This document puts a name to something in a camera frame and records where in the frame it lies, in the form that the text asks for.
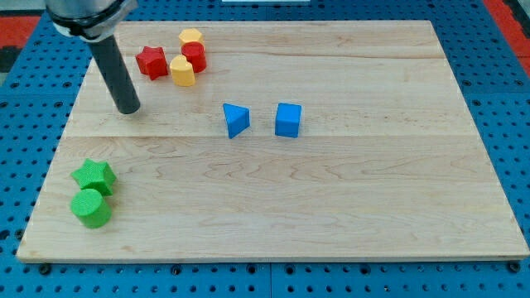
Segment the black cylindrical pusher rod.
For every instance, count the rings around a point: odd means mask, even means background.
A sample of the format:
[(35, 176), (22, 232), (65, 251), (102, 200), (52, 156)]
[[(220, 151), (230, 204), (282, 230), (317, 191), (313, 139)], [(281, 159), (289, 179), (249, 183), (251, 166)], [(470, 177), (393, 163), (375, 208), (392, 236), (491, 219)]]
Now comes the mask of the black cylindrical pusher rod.
[(135, 113), (141, 103), (115, 37), (89, 43), (89, 48), (117, 110), (122, 114)]

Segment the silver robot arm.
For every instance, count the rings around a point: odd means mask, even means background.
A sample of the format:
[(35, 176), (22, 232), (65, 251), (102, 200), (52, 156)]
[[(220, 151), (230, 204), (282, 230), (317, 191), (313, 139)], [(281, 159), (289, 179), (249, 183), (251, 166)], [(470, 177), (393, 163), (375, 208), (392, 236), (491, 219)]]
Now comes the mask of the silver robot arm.
[(137, 0), (45, 0), (55, 29), (88, 44), (114, 104), (122, 114), (135, 113), (141, 104), (114, 31), (137, 6)]

